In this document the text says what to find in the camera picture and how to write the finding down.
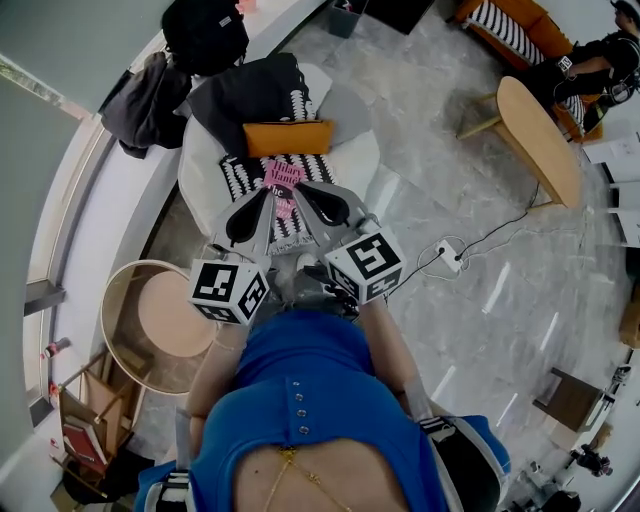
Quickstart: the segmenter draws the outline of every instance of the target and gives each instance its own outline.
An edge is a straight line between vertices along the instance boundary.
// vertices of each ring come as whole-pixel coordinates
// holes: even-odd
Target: tiled floor
[[[370,106],[382,152],[377,182],[381,196],[392,192],[380,213],[412,266],[425,248],[428,261],[429,247],[445,235],[471,243],[518,217],[536,190],[496,136],[455,138],[463,118],[477,115],[465,114],[469,99],[496,90],[502,69],[476,40],[447,26],[447,14],[436,6],[409,36],[365,16],[349,40],[328,34],[320,15],[286,48]],[[581,208],[532,213],[473,247],[457,279],[436,262],[428,272],[440,278],[418,274],[390,300],[427,391],[456,414],[486,415],[514,469],[535,459],[552,472],[566,457],[550,441],[553,421],[531,405],[548,370],[555,365],[604,387],[626,354],[617,324],[630,284],[616,226],[603,211],[607,181],[574,150]],[[178,196],[150,256],[188,266],[203,242]],[[157,411],[170,402],[153,397],[148,405]],[[140,444],[162,452],[170,436],[166,428],[145,430],[154,429]]]

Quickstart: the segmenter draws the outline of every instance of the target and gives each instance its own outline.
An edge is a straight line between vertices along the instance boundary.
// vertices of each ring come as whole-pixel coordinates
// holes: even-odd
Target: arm
[[[191,451],[194,456],[200,452],[207,416],[229,391],[248,337],[248,327],[222,324],[216,337],[219,344],[211,344],[191,384],[186,410],[191,415]]]
[[[578,75],[586,75],[589,73],[597,73],[598,71],[605,71],[611,69],[613,66],[604,57],[593,57],[580,64],[574,64],[569,68],[569,77]]]
[[[406,390],[410,385],[415,388],[415,383],[420,381],[420,373],[382,297],[360,306],[360,320],[376,377],[398,398],[404,410],[410,413]],[[426,396],[421,383],[419,387],[433,414],[451,416]]]

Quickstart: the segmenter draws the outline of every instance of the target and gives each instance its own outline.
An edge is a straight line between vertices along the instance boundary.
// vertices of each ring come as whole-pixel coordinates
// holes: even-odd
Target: white sofa
[[[333,81],[317,66],[299,66],[317,110]],[[184,136],[178,183],[198,228],[207,237],[213,235],[218,214],[232,202],[222,169],[218,165],[224,154],[220,143],[191,116]],[[369,184],[380,163],[380,148],[373,130],[334,147],[328,158],[338,183],[353,190],[366,204]]]

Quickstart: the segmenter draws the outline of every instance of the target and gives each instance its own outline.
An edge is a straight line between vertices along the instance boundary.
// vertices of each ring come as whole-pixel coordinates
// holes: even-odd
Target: gold necklace
[[[297,453],[297,450],[295,448],[293,447],[280,448],[278,450],[278,453],[282,455],[285,462],[284,462],[284,466],[282,466],[282,469],[280,470],[280,473],[278,474],[278,477],[276,478],[275,483],[273,484],[273,487],[271,488],[271,492],[269,493],[269,498],[267,499],[267,502],[264,505],[264,509],[263,509],[264,512],[268,512],[269,506],[271,505],[271,501],[273,500],[273,496],[276,493],[276,489],[278,488],[278,485],[280,484],[280,481],[282,480],[282,477],[284,476],[289,466],[294,467],[300,473],[302,473],[307,478],[307,480],[309,480],[309,482],[311,482],[318,489],[320,489],[320,491],[327,498],[329,498],[333,503],[335,503],[341,510],[343,510],[344,512],[353,512],[349,507],[347,507],[346,505],[343,505],[336,498],[331,496],[331,494],[322,485],[322,482],[320,482],[320,478],[318,477],[318,475],[316,475],[315,473],[312,473],[311,471],[307,471],[306,469],[303,469],[300,466],[298,466],[298,464],[296,464],[296,462],[293,460]]]

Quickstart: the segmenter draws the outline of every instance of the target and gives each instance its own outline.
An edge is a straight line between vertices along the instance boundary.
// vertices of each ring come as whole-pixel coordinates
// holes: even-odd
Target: orange pillow
[[[333,121],[247,123],[244,133],[251,158],[326,155],[333,134]]]
[[[573,50],[573,45],[549,16],[540,18],[527,35],[547,59],[562,57]]]

